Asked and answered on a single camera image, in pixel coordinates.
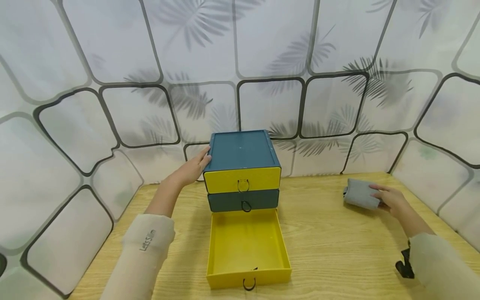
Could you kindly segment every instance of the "stacked drawers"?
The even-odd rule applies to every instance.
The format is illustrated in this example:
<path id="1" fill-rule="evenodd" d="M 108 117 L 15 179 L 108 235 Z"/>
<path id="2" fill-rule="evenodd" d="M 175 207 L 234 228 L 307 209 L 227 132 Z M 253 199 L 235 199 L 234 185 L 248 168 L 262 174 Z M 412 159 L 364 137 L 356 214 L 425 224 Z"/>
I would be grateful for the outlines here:
<path id="1" fill-rule="evenodd" d="M 265 130 L 214 133 L 204 170 L 212 211 L 211 288 L 284 283 L 291 267 L 277 215 L 281 166 Z"/>

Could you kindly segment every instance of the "white sleeve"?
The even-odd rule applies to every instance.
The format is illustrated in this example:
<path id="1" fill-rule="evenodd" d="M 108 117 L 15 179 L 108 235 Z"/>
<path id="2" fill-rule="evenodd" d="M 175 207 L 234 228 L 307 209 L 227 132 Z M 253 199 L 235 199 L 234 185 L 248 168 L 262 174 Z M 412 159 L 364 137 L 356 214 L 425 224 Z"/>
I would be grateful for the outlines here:
<path id="1" fill-rule="evenodd" d="M 412 237 L 410 264 L 415 278 L 438 299 L 480 299 L 480 277 L 441 237 L 427 233 Z"/>
<path id="2" fill-rule="evenodd" d="M 175 237 L 166 216 L 138 215 L 123 237 L 123 251 L 101 300 L 150 300 L 158 271 Z"/>

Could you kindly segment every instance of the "table surface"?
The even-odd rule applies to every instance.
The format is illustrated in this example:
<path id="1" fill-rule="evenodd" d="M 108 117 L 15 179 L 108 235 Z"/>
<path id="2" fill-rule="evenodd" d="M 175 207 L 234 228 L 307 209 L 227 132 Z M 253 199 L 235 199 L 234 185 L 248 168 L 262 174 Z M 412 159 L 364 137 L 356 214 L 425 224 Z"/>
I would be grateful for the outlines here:
<path id="1" fill-rule="evenodd" d="M 385 173 L 282 178 L 278 215 L 292 266 L 287 284 L 210 290 L 206 267 L 211 212 L 205 185 L 181 192 L 173 219 L 175 240 L 158 275 L 152 299 L 429 299 L 415 279 L 395 269 L 408 247 L 398 222 L 384 211 L 344 206 L 347 178 L 401 190 L 432 229 L 448 240 L 480 275 L 480 253 L 456 234 L 398 180 Z M 156 185 L 142 187 L 86 271 L 72 300 L 97 300 L 121 252 L 121 239 L 152 199 Z"/>

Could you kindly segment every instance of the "gray folded cloth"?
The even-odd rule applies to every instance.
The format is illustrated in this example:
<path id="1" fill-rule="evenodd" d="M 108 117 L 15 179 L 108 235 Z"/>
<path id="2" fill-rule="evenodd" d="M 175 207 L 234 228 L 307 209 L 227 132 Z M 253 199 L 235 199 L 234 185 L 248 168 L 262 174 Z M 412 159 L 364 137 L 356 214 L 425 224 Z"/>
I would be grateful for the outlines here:
<path id="1" fill-rule="evenodd" d="M 369 187 L 372 183 L 349 178 L 348 185 L 343 190 L 343 201 L 366 209 L 377 209 L 380 200 L 371 196 L 377 192 L 376 189 Z"/>

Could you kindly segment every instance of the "drawer handle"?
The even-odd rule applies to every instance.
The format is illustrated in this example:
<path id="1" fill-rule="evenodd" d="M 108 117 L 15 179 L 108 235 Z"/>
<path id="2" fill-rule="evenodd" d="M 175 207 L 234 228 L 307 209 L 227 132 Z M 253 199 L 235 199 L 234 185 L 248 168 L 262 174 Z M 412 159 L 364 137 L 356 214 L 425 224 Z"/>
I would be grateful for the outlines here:
<path id="1" fill-rule="evenodd" d="M 248 288 L 248 287 L 245 286 L 245 279 L 243 279 L 243 288 L 244 288 L 247 292 L 250 292 L 251 290 L 253 290 L 256 285 L 257 285 L 257 280 L 254 278 L 254 279 L 253 279 L 253 286 L 252 286 L 251 288 Z"/>
<path id="2" fill-rule="evenodd" d="M 252 210 L 252 206 L 250 205 L 250 203 L 248 203 L 248 201 L 242 201 L 241 202 L 241 209 L 244 212 L 249 213 Z"/>
<path id="3" fill-rule="evenodd" d="M 248 184 L 248 188 L 245 191 L 240 191 L 240 180 L 237 180 L 237 190 L 239 190 L 239 192 L 248 192 L 248 190 L 250 189 L 250 182 L 248 182 L 248 179 L 247 179 L 247 184 Z"/>

